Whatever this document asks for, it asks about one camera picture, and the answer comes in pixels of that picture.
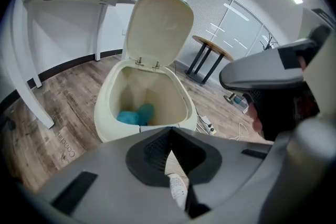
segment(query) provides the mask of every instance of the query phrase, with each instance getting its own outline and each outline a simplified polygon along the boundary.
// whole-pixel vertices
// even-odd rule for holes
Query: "wooden tabletop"
[[[199,37],[199,36],[193,36],[193,39],[195,39],[198,43],[206,43],[211,50],[213,50],[214,52],[218,53],[218,54],[222,54],[224,55],[224,58],[230,62],[232,62],[234,59],[233,57],[227,53],[225,50],[223,50],[222,48],[220,48],[219,46],[217,46],[216,44],[214,44],[213,42],[211,42],[210,40],[207,40],[203,37]]]

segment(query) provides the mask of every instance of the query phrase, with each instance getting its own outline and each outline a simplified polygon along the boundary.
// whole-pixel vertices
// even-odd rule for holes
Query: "open lid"
[[[138,0],[128,25],[126,47],[145,65],[170,65],[193,26],[194,14],[181,0]]]

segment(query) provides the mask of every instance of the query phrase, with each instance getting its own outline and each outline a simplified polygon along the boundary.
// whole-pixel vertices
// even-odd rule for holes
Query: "round table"
[[[205,84],[206,81],[208,80],[208,78],[211,76],[211,74],[214,72],[214,70],[218,66],[219,62],[223,58],[225,58],[228,61],[233,61],[234,59],[225,50],[223,50],[222,48],[220,48],[219,46],[217,46],[216,44],[214,44],[210,40],[207,40],[207,39],[205,39],[203,37],[199,37],[199,36],[193,36],[193,39],[195,39],[198,43],[201,43],[202,46],[201,46],[200,50],[198,51],[198,53],[197,53],[194,61],[192,62],[191,66],[189,67],[189,69],[185,70],[185,73],[192,80],[194,80],[194,81],[196,81],[196,82],[198,82],[200,84]],[[200,63],[197,66],[196,70],[194,72],[192,72],[193,69],[194,69],[194,67],[195,67],[195,65],[197,64],[198,60],[200,59],[200,57],[201,57],[201,55],[204,52],[204,50],[205,50],[206,47],[208,47],[208,51],[206,52],[206,54],[204,55],[204,57],[200,61]],[[211,67],[211,69],[208,72],[208,74],[206,74],[206,76],[204,78],[202,78],[197,73],[200,70],[200,68],[202,67],[202,65],[204,64],[206,58],[209,56],[209,54],[210,54],[211,51],[214,51],[215,53],[219,54],[219,57],[217,58],[217,60],[214,63],[214,65]]]

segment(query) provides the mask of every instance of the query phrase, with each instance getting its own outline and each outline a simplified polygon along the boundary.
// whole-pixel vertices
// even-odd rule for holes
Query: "black table leg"
[[[219,55],[218,59],[216,60],[216,62],[214,63],[214,65],[211,67],[211,69],[208,72],[208,74],[206,74],[205,78],[202,80],[202,84],[206,83],[206,81],[211,76],[211,74],[215,71],[216,67],[218,66],[219,62],[222,60],[223,57],[224,57],[223,54]]]
[[[201,46],[200,50],[198,51],[193,63],[191,64],[191,66],[189,67],[188,71],[186,72],[186,74],[190,74],[191,71],[193,71],[197,61],[199,60],[199,58],[201,57],[202,53],[204,52],[206,47],[206,43],[203,43],[203,45]]]
[[[212,51],[212,50],[211,50],[211,48],[209,47],[209,48],[208,48],[208,51],[206,52],[206,54],[204,55],[204,57],[202,58],[202,60],[201,60],[200,63],[198,64],[198,67],[196,68],[196,70],[195,70],[195,72],[194,72],[195,74],[197,74],[197,72],[201,69],[202,65],[204,64],[206,58],[208,58],[208,56],[209,56],[209,54],[210,54],[211,51]]]
[[[228,101],[230,104],[233,104],[234,97],[236,97],[235,93],[231,94],[230,97],[228,97],[226,95],[224,96],[225,100]]]

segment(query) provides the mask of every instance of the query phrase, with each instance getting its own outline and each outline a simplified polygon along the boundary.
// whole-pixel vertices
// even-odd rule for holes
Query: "white shoe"
[[[187,187],[178,174],[169,174],[168,177],[170,178],[170,190],[173,199],[177,202],[177,205],[184,210],[188,194]]]

